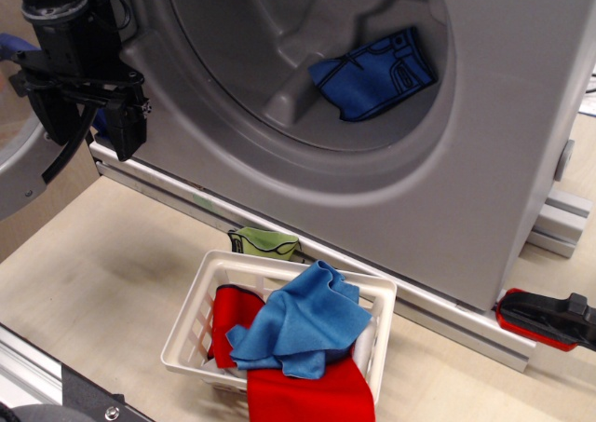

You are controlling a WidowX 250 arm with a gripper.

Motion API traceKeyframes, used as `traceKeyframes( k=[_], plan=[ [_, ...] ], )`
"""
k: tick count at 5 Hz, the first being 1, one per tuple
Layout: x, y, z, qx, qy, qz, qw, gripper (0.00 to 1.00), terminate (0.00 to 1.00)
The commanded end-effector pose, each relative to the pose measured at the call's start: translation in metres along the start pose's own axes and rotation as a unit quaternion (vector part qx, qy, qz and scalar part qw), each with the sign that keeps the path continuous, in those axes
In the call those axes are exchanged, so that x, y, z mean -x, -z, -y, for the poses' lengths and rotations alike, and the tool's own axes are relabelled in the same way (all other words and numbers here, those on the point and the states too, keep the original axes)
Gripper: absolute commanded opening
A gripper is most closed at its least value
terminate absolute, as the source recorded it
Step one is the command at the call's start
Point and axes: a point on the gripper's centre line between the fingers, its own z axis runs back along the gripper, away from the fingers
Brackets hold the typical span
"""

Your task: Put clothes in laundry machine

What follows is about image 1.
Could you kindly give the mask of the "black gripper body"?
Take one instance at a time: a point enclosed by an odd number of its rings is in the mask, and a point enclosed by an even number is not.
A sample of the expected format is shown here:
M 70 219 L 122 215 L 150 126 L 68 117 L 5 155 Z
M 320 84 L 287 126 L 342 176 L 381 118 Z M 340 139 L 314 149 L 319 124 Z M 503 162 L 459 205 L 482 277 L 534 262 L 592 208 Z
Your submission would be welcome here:
M 40 49 L 19 47 L 10 59 L 20 71 L 9 78 L 21 97 L 27 88 L 92 84 L 123 89 L 143 103 L 143 76 L 119 58 L 120 26 L 110 2 L 23 3 L 23 18 L 34 27 Z

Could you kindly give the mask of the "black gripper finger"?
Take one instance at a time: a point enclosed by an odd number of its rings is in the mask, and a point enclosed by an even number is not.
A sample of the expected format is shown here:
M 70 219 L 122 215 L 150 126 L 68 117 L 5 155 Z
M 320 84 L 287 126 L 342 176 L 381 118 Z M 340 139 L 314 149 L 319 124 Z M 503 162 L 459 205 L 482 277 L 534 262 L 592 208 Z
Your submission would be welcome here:
M 80 124 L 77 105 L 67 101 L 58 88 L 30 90 L 28 99 L 53 142 L 63 146 L 75 136 Z
M 107 132 L 119 161 L 129 160 L 146 142 L 149 100 L 142 87 L 116 88 L 104 107 Z

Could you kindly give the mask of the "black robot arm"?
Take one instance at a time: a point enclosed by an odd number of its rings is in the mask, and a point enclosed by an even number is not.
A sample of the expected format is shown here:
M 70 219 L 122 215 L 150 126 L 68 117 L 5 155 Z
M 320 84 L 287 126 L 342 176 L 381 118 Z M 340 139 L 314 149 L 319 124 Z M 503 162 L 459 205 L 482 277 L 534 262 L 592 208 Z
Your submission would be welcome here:
M 123 4 L 117 20 L 114 0 L 22 0 L 21 14 L 34 28 L 40 48 L 20 50 L 30 104 L 50 139 L 60 146 L 86 131 L 78 108 L 103 111 L 117 157 L 131 158 L 146 141 L 150 105 L 143 75 L 120 59 L 121 31 L 129 25 Z

